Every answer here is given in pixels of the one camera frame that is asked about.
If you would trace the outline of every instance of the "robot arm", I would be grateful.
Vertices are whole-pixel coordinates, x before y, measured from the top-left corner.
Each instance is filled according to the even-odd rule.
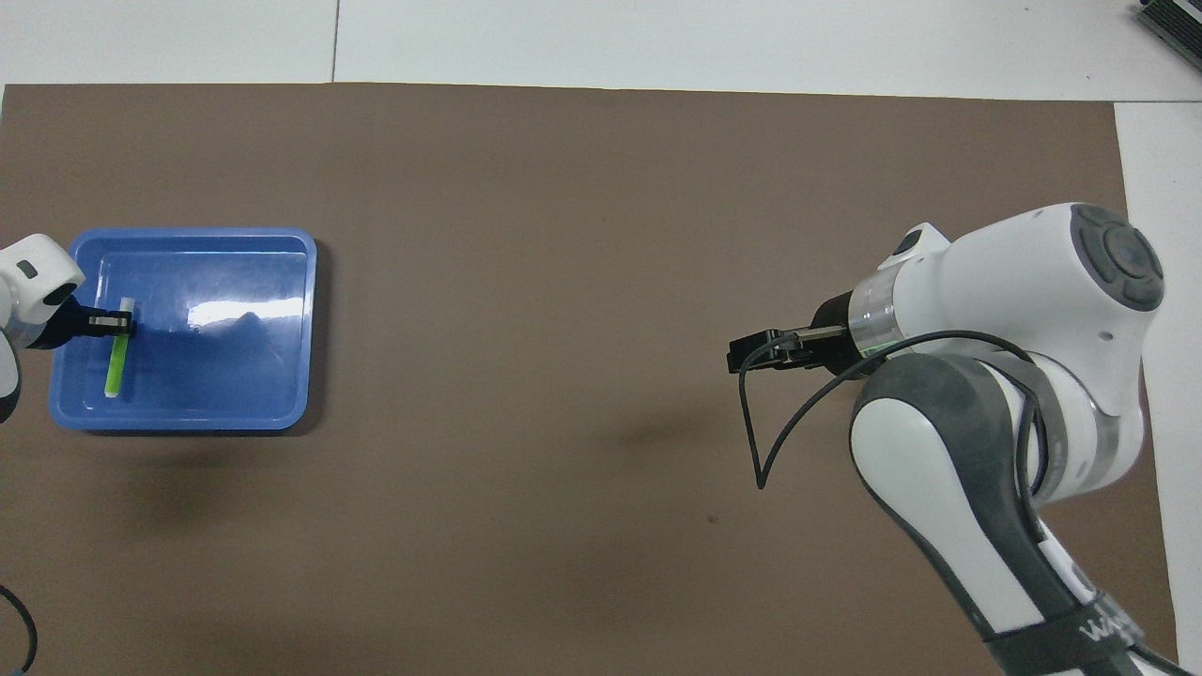
[[[727,362],[871,374],[856,468],[1006,674],[1184,674],[1146,652],[1035,514],[1133,464],[1139,350],[1162,296],[1152,247],[1100,207],[1045,207],[954,243],[923,224],[814,328],[736,340]],[[966,337],[917,342],[948,331],[1000,338],[1030,363]]]
[[[84,280],[70,255],[44,235],[0,249],[0,422],[20,397],[17,350],[53,349],[75,336],[131,334],[130,313],[81,306]]]
[[[886,362],[852,415],[861,479],[939,571],[1005,674],[1172,674],[1130,652],[1143,638],[1138,627],[1025,512],[1016,449],[1030,420],[1011,378],[962,355]],[[1039,455],[1028,451],[1033,468]]]

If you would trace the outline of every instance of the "plastic tray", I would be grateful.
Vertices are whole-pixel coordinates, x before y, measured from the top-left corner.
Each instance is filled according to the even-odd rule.
[[[120,395],[105,397],[112,338],[54,355],[50,415],[72,429],[278,431],[309,401],[317,248],[297,229],[105,229],[71,255],[85,306],[135,300]]]

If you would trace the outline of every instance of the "brown mat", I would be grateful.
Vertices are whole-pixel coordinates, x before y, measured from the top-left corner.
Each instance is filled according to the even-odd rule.
[[[856,389],[756,491],[726,342],[804,324],[920,221],[1123,209],[1109,105],[10,85],[0,131],[4,241],[321,243],[291,435],[60,429],[50,355],[22,355],[0,581],[40,623],[37,672],[994,672],[856,478]],[[754,379],[764,434],[822,383]],[[1172,653],[1150,449],[1046,511]]]

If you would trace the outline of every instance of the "white floor tile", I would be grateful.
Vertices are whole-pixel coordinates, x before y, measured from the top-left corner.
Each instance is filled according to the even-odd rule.
[[[337,0],[4,0],[0,84],[328,82]]]
[[[1202,669],[1202,103],[1115,106],[1127,212],[1165,266],[1144,344],[1156,481],[1183,665]]]
[[[1202,100],[1131,0],[343,0],[339,81]]]

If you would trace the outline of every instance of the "black cable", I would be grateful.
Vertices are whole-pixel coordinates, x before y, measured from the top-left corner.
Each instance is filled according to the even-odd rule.
[[[29,609],[25,604],[20,603],[17,594],[8,591],[7,587],[0,585],[0,595],[8,599],[12,607],[17,609],[17,613],[25,622],[25,630],[29,633],[29,651],[25,653],[25,665],[20,668],[22,674],[28,674],[29,668],[34,665],[34,658],[37,657],[37,627],[34,625],[34,616],[29,615]]]
[[[748,355],[746,358],[743,360],[743,366],[739,367],[739,401],[743,404],[743,422],[746,426],[748,444],[751,446],[751,459],[755,464],[756,486],[763,490],[763,487],[768,482],[768,473],[772,472],[772,464],[776,461],[776,453],[780,452],[780,447],[781,445],[784,445],[785,439],[793,431],[793,428],[797,427],[797,423],[802,421],[802,417],[804,417],[805,414],[809,413],[815,404],[817,404],[823,397],[829,395],[835,387],[855,378],[856,375],[859,375],[861,373],[868,370],[869,367],[883,362],[885,357],[892,355],[893,352],[898,352],[900,350],[904,350],[906,348],[912,348],[922,343],[930,343],[932,340],[946,340],[948,338],[965,338],[969,340],[989,343],[1014,355],[1016,357],[1023,360],[1027,363],[1035,363],[1035,360],[1033,360],[1031,356],[1027,354],[1027,351],[1019,348],[1018,345],[1011,343],[1010,340],[1006,340],[1005,338],[999,338],[998,336],[993,336],[990,333],[983,333],[981,331],[935,331],[932,333],[923,333],[922,336],[915,336],[914,338],[898,340],[897,343],[893,343],[887,348],[877,350],[873,352],[870,356],[867,356],[856,362],[855,364],[847,367],[843,373],[832,378],[829,383],[823,385],[821,390],[819,390],[809,399],[807,399],[805,403],[802,404],[799,409],[797,409],[797,413],[793,414],[793,417],[791,417],[789,422],[785,423],[785,427],[781,428],[780,434],[776,437],[776,441],[772,445],[772,450],[768,451],[768,456],[764,458],[763,464],[760,463],[760,449],[755,443],[755,428],[751,423],[751,409],[748,405],[746,375],[748,372],[751,369],[751,364],[755,363],[756,360],[758,360],[761,356],[763,356],[774,348],[778,348],[792,340],[797,340],[797,333],[795,332],[784,333],[776,339],[767,343],[766,345],[761,345],[750,355]],[[1040,429],[1036,429],[1036,433],[1041,434]],[[1042,434],[1040,437],[1040,443],[1046,444],[1046,439],[1042,438]],[[1019,494],[1025,496],[1027,491],[1020,491]]]
[[[1131,652],[1139,656],[1141,659],[1155,666],[1156,669],[1160,669],[1165,674],[1168,674],[1170,676],[1194,676],[1194,672],[1186,671],[1180,666],[1173,664],[1172,662],[1170,662],[1167,657],[1149,648],[1144,644],[1136,644],[1131,646]]]
[[[1035,393],[1033,392],[1030,396],[1034,398]],[[1048,456],[1048,446],[1047,446],[1047,440],[1048,440],[1048,423],[1047,423],[1047,420],[1043,417],[1043,410],[1040,409],[1039,407],[1035,407],[1035,434],[1036,434],[1036,439],[1040,440],[1040,444],[1039,444],[1039,451],[1040,451],[1040,463],[1039,463],[1039,467],[1045,467],[1046,468],[1046,467],[1048,467],[1048,463],[1052,462],[1052,458]],[[1046,475],[1046,473],[1042,473],[1039,476],[1036,476],[1034,481],[1031,481],[1031,492],[1030,492],[1031,496],[1037,496],[1040,493],[1040,488],[1043,486],[1043,476],[1045,475]]]
[[[1043,534],[1043,526],[1040,523],[1039,515],[1035,514],[1035,506],[1031,505],[1031,494],[1035,492],[1035,488],[1030,487],[1030,478],[1027,474],[1027,459],[1031,426],[1035,426],[1035,437],[1039,440],[1041,451],[1047,447],[1047,439],[1045,438],[1047,432],[1046,427],[1041,425],[1043,416],[1040,415],[1040,404],[1035,398],[1035,393],[1025,387],[1019,389],[1024,391],[1025,396],[1023,398],[1023,410],[1018,416],[1014,490],[1018,492],[1018,509],[1023,515],[1023,527],[1027,529],[1027,535],[1033,542],[1042,542],[1047,536]],[[1041,452],[1040,455],[1046,456],[1047,453]]]

